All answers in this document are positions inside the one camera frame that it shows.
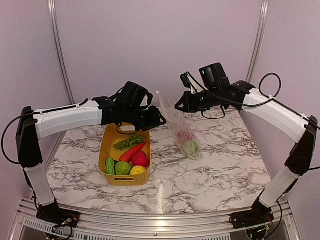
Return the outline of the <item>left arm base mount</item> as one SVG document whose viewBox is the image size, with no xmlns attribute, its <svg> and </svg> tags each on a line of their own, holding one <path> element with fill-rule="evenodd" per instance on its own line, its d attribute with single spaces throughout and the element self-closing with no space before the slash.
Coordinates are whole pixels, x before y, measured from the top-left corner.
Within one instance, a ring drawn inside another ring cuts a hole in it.
<svg viewBox="0 0 320 240">
<path fill-rule="evenodd" d="M 37 209 L 36 217 L 40 220 L 56 224 L 58 227 L 68 224 L 72 228 L 76 228 L 78 225 L 80 213 L 60 208 L 56 200 L 46 206 L 35 203 L 35 207 Z"/>
</svg>

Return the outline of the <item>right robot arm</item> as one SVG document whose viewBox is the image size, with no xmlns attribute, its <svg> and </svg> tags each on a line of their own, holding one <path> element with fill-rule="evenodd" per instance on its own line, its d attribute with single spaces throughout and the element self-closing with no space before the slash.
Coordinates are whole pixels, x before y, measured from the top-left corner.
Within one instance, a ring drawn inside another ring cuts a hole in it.
<svg viewBox="0 0 320 240">
<path fill-rule="evenodd" d="M 313 158 L 318 120 L 294 112 L 272 95 L 265 95 L 252 84 L 237 81 L 226 83 L 201 92 L 185 91 L 175 103 L 161 93 L 158 94 L 162 113 L 170 127 L 185 126 L 184 113 L 203 113 L 213 107 L 232 106 L 239 111 L 253 114 L 286 134 L 294 143 L 284 167 L 277 173 L 270 185 L 261 193 L 248 212 L 247 219 L 258 224 L 267 216 L 267 209 L 310 169 Z"/>
</svg>

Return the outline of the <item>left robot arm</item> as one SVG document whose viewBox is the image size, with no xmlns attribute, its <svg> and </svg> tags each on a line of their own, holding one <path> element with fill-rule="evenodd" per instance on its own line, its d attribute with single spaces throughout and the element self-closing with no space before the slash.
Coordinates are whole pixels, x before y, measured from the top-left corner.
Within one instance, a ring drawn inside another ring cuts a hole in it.
<svg viewBox="0 0 320 240">
<path fill-rule="evenodd" d="M 145 132 L 166 123 L 155 106 L 125 106 L 116 104 L 106 96 L 45 110 L 35 111 L 25 107 L 14 121 L 19 122 L 16 133 L 18 160 L 15 164 L 24 169 L 39 203 L 44 207 L 44 215 L 53 223 L 60 222 L 64 215 L 62 209 L 56 206 L 55 196 L 43 170 L 39 140 L 87 126 L 127 123 L 133 125 L 136 131 Z"/>
</svg>

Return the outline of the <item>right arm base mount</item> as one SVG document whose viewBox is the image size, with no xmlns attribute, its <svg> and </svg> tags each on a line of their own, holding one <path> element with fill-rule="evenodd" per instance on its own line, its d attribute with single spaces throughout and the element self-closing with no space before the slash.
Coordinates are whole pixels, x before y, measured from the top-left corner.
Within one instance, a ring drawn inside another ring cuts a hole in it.
<svg viewBox="0 0 320 240">
<path fill-rule="evenodd" d="M 232 213 L 229 222 L 233 225 L 234 229 L 240 229 L 264 223 L 271 223 L 274 219 L 272 208 L 264 206 L 258 197 L 250 210 Z"/>
</svg>

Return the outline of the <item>green toy cabbage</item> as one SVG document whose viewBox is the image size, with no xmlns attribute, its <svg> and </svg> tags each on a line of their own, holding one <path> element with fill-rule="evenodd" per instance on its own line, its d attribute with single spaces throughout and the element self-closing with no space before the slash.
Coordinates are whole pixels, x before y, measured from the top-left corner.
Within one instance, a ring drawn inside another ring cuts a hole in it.
<svg viewBox="0 0 320 240">
<path fill-rule="evenodd" d="M 182 150 L 184 155 L 193 160 L 200 160 L 202 158 L 201 146 L 197 141 L 189 140 L 183 143 Z"/>
</svg>

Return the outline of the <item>clear zip top bag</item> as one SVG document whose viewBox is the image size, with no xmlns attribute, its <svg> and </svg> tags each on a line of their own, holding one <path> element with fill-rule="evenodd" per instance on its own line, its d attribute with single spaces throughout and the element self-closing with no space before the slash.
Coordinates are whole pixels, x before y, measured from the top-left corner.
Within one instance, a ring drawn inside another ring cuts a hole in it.
<svg viewBox="0 0 320 240">
<path fill-rule="evenodd" d="M 166 119 L 169 131 L 171 132 L 171 135 L 172 135 L 176 145 L 178 146 L 179 150 L 181 151 L 181 153 L 185 156 L 183 149 L 182 149 L 183 144 L 180 144 L 177 141 L 177 134 L 180 131 L 190 131 L 193 133 L 193 136 L 194 136 L 193 141 L 196 141 L 200 145 L 201 155 L 202 155 L 201 143 L 200 143 L 199 139 L 197 138 L 197 136 L 192 131 L 192 129 L 190 128 L 189 124 L 187 123 L 185 116 L 184 116 L 184 113 L 176 110 L 175 109 L 175 102 L 170 100 L 167 96 L 163 95 L 159 91 L 157 91 L 156 93 L 159 97 L 159 103 L 160 103 L 162 115 Z"/>
</svg>

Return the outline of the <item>red toy apple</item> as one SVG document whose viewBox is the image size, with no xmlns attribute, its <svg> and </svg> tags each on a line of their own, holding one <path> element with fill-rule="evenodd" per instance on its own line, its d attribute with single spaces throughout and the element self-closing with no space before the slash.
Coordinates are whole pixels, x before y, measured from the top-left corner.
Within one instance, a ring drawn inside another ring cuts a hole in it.
<svg viewBox="0 0 320 240">
<path fill-rule="evenodd" d="M 134 166 L 147 167 L 149 164 L 149 160 L 147 158 L 147 155 L 143 151 L 138 151 L 138 152 L 134 153 L 131 157 L 131 161 L 133 162 Z"/>
</svg>

